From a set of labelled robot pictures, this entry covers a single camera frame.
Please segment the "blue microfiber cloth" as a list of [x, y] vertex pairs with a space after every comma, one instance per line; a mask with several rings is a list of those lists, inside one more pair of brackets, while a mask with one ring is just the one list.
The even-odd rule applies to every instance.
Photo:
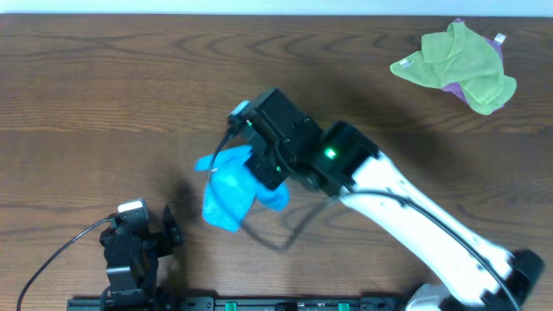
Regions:
[[216, 157], [206, 155], [195, 163], [196, 171], [211, 173], [202, 206], [202, 217], [209, 225], [237, 232], [256, 200], [277, 212], [289, 204], [286, 185], [266, 188], [245, 166], [250, 158], [251, 146], [243, 145], [221, 151]]

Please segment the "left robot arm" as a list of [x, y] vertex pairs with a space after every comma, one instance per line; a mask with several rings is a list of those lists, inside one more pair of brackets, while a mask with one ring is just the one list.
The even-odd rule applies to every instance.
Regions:
[[102, 310], [161, 310], [162, 293], [157, 287], [159, 259], [174, 253], [183, 242], [180, 227], [168, 206], [164, 207], [162, 228], [149, 229], [148, 207], [113, 213], [110, 226], [99, 242], [104, 247], [106, 275], [111, 302], [102, 302]]

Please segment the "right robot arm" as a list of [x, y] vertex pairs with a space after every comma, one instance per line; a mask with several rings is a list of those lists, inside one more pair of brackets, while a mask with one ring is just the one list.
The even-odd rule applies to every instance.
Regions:
[[471, 231], [352, 125], [322, 129], [276, 88], [237, 106], [228, 120], [252, 147], [247, 168], [268, 189], [292, 178], [322, 191], [381, 226], [438, 276], [407, 309], [519, 310], [537, 284], [541, 257]]

